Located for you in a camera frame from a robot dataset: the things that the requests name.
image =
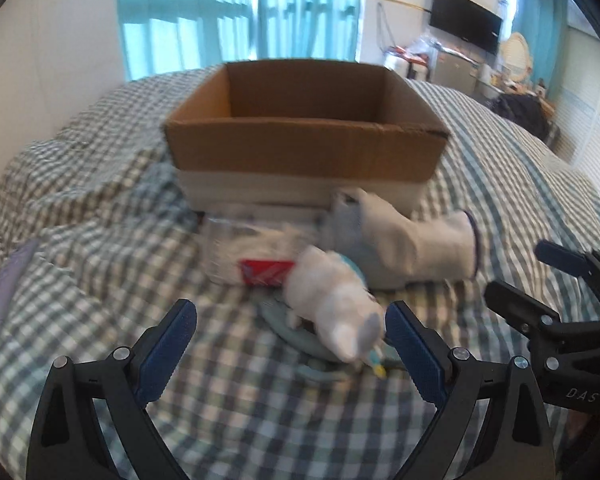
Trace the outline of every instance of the screw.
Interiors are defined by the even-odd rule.
[[[131,350],[129,350],[126,346],[119,346],[113,351],[113,358],[116,361],[124,361],[131,354]]]
[[[555,357],[548,357],[544,362],[544,366],[546,366],[548,370],[555,371],[560,367],[560,363]]]
[[[58,356],[54,359],[54,368],[62,368],[68,363],[66,355]]]
[[[519,355],[514,357],[513,364],[515,364],[518,368],[522,368],[524,370],[529,366],[529,361],[523,358],[522,355]]]
[[[451,353],[459,361],[466,361],[471,356],[469,351],[466,348],[462,348],[462,347],[454,348]]]

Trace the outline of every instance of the purple object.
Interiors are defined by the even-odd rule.
[[[27,269],[33,254],[38,248],[38,239],[34,238],[17,248],[0,269],[0,330],[7,317],[11,298],[13,297],[20,277]]]

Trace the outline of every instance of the brown cardboard box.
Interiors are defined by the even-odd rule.
[[[228,63],[164,123],[190,205],[326,207],[362,187],[406,214],[433,175],[448,130],[381,66],[325,60]]]

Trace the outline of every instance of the plaid blanket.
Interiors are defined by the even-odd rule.
[[[55,139],[28,147],[4,173],[0,265],[24,240],[41,239],[0,336],[0,461],[16,480],[25,476],[53,358],[94,360],[132,344],[177,298],[196,303],[198,330],[148,411],[191,478],[384,480],[433,416],[400,370],[385,381],[370,370],[338,384],[300,380],[295,370],[304,357],[258,318],[256,302],[268,292],[205,279],[196,216],[176,185],[160,124],[208,73],[129,83]],[[405,300],[449,346],[498,362],[527,352],[523,338],[484,306],[484,287],[496,277],[563,320],[599,317],[583,285],[533,255],[540,238],[600,248],[600,199],[590,181],[468,97],[413,85],[452,132],[413,218],[470,211],[484,261],[473,281],[414,284],[379,301]],[[106,408],[97,409],[120,473],[134,478]],[[466,463],[485,410],[479,402],[450,474]],[[565,412],[547,413],[557,447]]]

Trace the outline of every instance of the teal curtain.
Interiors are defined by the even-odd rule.
[[[542,78],[548,97],[555,97],[562,83],[562,62],[567,33],[567,0],[518,0],[512,30],[522,34],[534,61],[531,79]]]
[[[360,0],[258,0],[258,58],[354,60]]]
[[[247,59],[251,0],[118,0],[128,79]]]

